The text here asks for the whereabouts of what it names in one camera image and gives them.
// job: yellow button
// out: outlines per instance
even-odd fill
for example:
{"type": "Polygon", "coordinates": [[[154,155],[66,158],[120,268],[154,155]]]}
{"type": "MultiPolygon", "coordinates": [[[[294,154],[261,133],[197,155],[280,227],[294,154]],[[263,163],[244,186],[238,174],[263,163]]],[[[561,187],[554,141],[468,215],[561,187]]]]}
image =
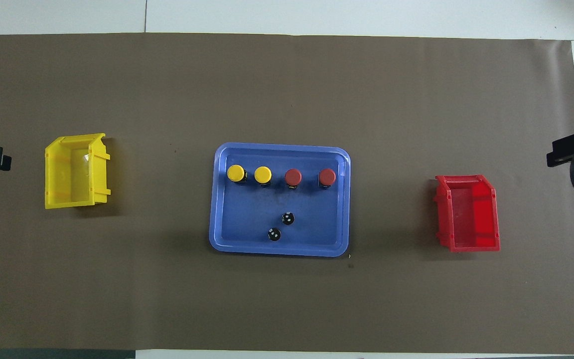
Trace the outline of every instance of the yellow button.
{"type": "Polygon", "coordinates": [[[245,178],[245,170],[240,165],[233,165],[227,170],[227,178],[232,182],[240,182],[245,178]]]}
{"type": "Polygon", "coordinates": [[[259,167],[256,169],[256,172],[254,172],[254,178],[256,179],[256,182],[266,184],[272,179],[272,171],[265,166],[259,167]]]}

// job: red plastic container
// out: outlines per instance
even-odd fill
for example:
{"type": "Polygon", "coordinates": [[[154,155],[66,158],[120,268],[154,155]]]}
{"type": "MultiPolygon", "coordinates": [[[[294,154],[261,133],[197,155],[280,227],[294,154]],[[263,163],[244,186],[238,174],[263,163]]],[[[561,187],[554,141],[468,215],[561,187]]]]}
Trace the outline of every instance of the red plastic container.
{"type": "Polygon", "coordinates": [[[435,178],[440,244],[451,252],[499,250],[495,188],[483,175],[435,178]]]}

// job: red button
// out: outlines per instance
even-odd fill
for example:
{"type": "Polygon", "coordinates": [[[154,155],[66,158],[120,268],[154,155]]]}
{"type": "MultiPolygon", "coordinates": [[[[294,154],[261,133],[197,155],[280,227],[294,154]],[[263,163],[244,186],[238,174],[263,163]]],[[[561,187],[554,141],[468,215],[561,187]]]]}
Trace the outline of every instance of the red button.
{"type": "Polygon", "coordinates": [[[331,168],[321,170],[318,175],[318,181],[322,186],[331,186],[335,182],[335,172],[331,168]]]}
{"type": "Polygon", "coordinates": [[[302,174],[295,168],[292,168],[285,173],[285,182],[287,182],[287,186],[296,187],[300,184],[300,181],[302,181],[302,174]]]}

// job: yellow plastic container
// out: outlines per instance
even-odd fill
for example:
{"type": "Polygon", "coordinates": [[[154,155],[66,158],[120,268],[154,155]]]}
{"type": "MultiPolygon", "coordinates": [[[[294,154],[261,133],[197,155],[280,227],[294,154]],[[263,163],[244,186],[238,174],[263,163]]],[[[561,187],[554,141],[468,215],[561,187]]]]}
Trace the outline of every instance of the yellow plastic container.
{"type": "Polygon", "coordinates": [[[45,207],[93,206],[108,201],[105,134],[64,136],[46,147],[45,207]]]}

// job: blue tray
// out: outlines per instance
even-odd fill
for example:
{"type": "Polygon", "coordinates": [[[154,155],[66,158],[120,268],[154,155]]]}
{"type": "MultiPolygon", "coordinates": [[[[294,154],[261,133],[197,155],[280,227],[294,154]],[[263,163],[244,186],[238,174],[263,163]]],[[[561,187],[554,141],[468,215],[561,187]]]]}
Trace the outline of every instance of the blue tray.
{"type": "Polygon", "coordinates": [[[216,150],[209,239],[223,252],[316,255],[337,257],[349,245],[349,154],[337,147],[225,143],[216,150]],[[239,164],[248,171],[245,183],[227,178],[227,168],[239,164]],[[269,186],[254,179],[254,171],[267,166],[272,171],[269,186]],[[296,168],[302,182],[287,187],[285,172],[296,168]],[[320,170],[331,168],[336,182],[329,188],[318,185],[320,170]],[[292,212],[292,225],[281,216],[292,212]],[[267,237],[277,227],[278,241],[267,237]]]}

